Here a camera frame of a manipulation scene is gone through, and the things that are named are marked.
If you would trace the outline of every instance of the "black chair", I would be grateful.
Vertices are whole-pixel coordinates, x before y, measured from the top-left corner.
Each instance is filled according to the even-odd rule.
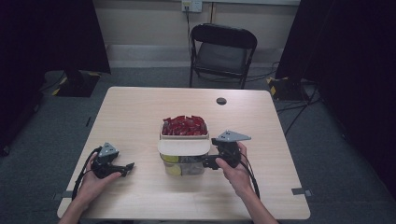
[[[241,89],[245,88],[248,69],[257,47],[257,38],[250,31],[229,26],[204,23],[191,30],[191,69],[195,71],[238,78]]]

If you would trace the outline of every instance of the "wall socket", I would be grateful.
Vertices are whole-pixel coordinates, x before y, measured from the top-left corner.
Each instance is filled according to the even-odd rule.
[[[181,11],[186,11],[186,7],[189,12],[202,12],[202,0],[182,0]]]

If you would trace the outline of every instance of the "gray carpet floor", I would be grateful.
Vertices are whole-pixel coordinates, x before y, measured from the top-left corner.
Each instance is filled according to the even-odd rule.
[[[271,71],[252,68],[249,80]],[[46,74],[55,83],[62,72]],[[237,83],[195,78],[194,88],[237,89]],[[0,223],[56,223],[60,201],[108,88],[112,86],[187,88],[189,68],[114,68],[102,75],[90,98],[55,97],[45,91],[38,111],[0,158]],[[268,90],[265,79],[246,89]],[[308,93],[313,86],[306,86]],[[304,103],[274,102],[281,110]],[[279,112],[286,131],[300,109]],[[396,202],[374,170],[343,138],[338,123],[321,101],[310,105],[288,132],[287,141],[311,210],[308,220],[282,223],[396,223]]]

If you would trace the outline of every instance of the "hand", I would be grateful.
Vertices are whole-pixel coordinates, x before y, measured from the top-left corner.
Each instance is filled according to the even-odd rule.
[[[247,148],[240,142],[237,143],[242,155],[241,161],[248,165]],[[246,193],[254,191],[251,187],[250,176],[248,171],[242,164],[238,164],[235,168],[231,167],[225,160],[216,158],[216,163],[223,170],[224,176],[230,181],[236,195],[244,197]]]
[[[96,158],[97,153],[93,153],[90,161],[87,163],[86,174],[82,179],[81,187],[78,190],[75,201],[79,201],[87,208],[89,203],[93,201],[99,194],[103,192],[105,187],[121,176],[120,172],[113,173],[107,177],[100,179],[91,170],[92,162]]]

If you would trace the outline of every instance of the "table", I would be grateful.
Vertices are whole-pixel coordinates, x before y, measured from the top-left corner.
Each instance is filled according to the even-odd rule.
[[[223,97],[226,105],[218,105]],[[112,87],[108,90],[67,190],[93,149],[104,142],[120,155],[114,165],[135,162],[84,213],[86,218],[134,220],[246,220],[249,214],[221,170],[198,176],[168,175],[157,150],[165,118],[201,116],[210,137],[225,130],[251,136],[243,142],[262,202],[277,219],[306,219],[310,211],[267,91]],[[218,154],[212,146],[209,154]],[[61,217],[70,199],[58,210]]]

